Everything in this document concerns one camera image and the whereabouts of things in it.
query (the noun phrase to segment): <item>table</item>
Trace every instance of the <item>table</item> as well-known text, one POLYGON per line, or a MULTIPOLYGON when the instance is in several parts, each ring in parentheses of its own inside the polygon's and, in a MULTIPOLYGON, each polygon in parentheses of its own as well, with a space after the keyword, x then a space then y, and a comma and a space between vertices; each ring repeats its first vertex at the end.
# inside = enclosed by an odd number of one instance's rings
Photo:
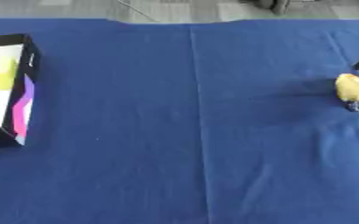
POLYGON ((359 21, 0 19, 44 57, 0 224, 359 223, 359 21))

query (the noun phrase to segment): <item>cable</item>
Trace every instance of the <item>cable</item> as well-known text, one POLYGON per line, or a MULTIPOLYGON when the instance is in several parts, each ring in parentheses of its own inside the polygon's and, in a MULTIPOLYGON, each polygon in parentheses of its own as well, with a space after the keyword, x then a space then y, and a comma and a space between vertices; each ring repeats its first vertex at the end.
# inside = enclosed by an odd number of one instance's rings
POLYGON ((132 10, 134 10, 134 11, 140 13, 141 15, 145 16, 146 18, 150 19, 152 22, 159 23, 159 21, 156 20, 155 18, 148 16, 147 14, 145 14, 144 12, 142 12, 141 10, 139 10, 139 9, 137 9, 137 8, 135 8, 135 7, 133 7, 133 6, 131 6, 130 4, 124 2, 123 0, 117 0, 117 2, 119 2, 120 4, 123 4, 123 5, 127 6, 127 7, 129 7, 130 9, 132 9, 132 10))

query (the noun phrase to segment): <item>blue fabric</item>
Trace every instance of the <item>blue fabric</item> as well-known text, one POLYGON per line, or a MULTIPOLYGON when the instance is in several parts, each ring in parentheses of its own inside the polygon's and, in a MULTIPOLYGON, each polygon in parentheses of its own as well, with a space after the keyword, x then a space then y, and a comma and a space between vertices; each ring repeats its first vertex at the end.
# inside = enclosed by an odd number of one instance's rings
POLYGON ((359 21, 0 20, 44 54, 0 224, 359 223, 359 21))

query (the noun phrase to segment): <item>pink graphic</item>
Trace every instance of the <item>pink graphic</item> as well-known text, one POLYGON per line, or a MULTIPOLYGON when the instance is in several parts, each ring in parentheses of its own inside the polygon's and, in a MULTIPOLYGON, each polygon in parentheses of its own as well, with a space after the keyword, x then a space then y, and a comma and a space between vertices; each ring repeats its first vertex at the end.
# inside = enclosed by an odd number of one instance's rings
POLYGON ((30 114, 31 111, 25 111, 25 107, 28 104, 31 104, 34 92, 35 87, 32 83, 32 80, 27 75, 25 75, 25 94, 13 106, 12 109, 13 126, 19 137, 25 138, 27 136, 27 124, 29 121, 26 121, 25 117, 29 117, 29 115, 25 115, 25 113, 30 114))

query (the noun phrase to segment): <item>black box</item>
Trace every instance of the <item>black box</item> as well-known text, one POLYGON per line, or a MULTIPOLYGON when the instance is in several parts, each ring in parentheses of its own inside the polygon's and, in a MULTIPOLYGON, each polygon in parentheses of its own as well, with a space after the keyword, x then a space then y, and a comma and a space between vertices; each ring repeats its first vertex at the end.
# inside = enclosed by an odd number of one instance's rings
POLYGON ((39 61, 30 36, 0 36, 0 148, 25 144, 39 61))

